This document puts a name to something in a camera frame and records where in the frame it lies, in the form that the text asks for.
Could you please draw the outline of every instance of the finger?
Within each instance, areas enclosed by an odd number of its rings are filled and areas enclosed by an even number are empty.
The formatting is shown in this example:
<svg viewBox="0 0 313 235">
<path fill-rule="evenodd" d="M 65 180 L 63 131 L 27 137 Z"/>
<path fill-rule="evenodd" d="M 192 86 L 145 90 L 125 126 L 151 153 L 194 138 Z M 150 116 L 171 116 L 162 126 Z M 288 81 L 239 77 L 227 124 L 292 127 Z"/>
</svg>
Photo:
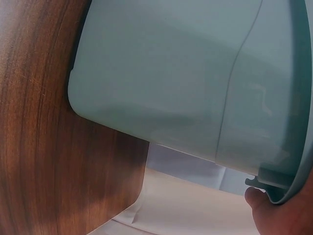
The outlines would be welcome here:
<svg viewBox="0 0 313 235">
<path fill-rule="evenodd" d="M 245 199 L 251 208 L 255 210 L 268 201 L 268 196 L 259 189 L 250 187 L 245 192 Z"/>
<path fill-rule="evenodd" d="M 267 194 L 256 188 L 248 188 L 245 193 L 245 199 L 252 208 L 253 216 L 266 216 L 273 207 Z"/>
</svg>

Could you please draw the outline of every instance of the wood grain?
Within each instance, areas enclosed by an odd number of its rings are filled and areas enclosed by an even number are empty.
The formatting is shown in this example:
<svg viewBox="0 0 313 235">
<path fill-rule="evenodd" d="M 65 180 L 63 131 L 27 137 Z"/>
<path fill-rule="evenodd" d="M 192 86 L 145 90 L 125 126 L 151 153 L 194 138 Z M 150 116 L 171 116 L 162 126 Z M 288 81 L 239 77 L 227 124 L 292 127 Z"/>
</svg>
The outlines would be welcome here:
<svg viewBox="0 0 313 235">
<path fill-rule="evenodd" d="M 84 235 L 132 204 L 148 143 L 77 116 L 67 72 L 87 0 L 0 0 L 0 234 Z"/>
</svg>

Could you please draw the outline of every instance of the brown wooden panel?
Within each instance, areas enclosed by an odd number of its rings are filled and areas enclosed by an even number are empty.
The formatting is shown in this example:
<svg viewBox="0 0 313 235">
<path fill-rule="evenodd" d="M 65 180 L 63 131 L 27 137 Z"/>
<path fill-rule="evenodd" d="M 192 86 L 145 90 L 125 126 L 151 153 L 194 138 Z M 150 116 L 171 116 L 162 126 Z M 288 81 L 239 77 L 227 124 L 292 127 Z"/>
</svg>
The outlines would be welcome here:
<svg viewBox="0 0 313 235">
<path fill-rule="evenodd" d="M 84 235 L 132 204 L 148 143 L 77 116 L 67 68 L 87 0 L 0 0 L 0 234 Z"/>
</svg>

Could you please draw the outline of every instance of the hand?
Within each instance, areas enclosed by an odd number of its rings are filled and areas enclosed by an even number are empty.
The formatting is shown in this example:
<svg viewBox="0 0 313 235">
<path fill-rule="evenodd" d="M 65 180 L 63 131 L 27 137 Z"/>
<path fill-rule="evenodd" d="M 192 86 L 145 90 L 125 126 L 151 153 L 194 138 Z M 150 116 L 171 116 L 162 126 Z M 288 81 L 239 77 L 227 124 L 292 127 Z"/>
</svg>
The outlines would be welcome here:
<svg viewBox="0 0 313 235">
<path fill-rule="evenodd" d="M 313 170 L 302 190 L 281 206 L 255 188 L 248 188 L 245 198 L 261 235 L 313 235 Z"/>
</svg>

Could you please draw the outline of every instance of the light blue plastic bin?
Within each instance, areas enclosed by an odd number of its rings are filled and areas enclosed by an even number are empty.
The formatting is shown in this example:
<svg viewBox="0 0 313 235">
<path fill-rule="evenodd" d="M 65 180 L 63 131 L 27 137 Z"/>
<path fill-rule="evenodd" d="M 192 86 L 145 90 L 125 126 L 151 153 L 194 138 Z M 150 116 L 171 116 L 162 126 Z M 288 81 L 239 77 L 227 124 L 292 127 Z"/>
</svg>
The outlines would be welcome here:
<svg viewBox="0 0 313 235">
<path fill-rule="evenodd" d="M 312 12 L 304 0 L 93 0 L 69 101 L 87 119 L 252 174 L 248 185 L 284 203 L 313 164 Z"/>
</svg>

